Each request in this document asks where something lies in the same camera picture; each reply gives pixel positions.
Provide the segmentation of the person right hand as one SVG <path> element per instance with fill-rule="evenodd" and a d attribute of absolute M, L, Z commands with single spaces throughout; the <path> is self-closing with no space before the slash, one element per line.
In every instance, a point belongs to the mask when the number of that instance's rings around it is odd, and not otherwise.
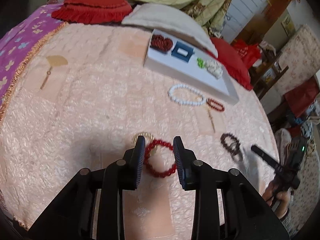
<path fill-rule="evenodd" d="M 269 206 L 271 206 L 272 204 L 272 201 L 274 199 L 273 194 L 276 191 L 277 187 L 278 186 L 274 183 L 274 181 L 269 182 L 268 187 L 262 195 L 262 198 L 265 200 L 265 202 L 267 202 Z M 286 215 L 289 208 L 290 199 L 290 191 L 278 192 L 278 194 L 276 195 L 276 200 L 279 201 L 280 204 L 278 205 L 274 213 L 279 219 L 282 219 Z"/>

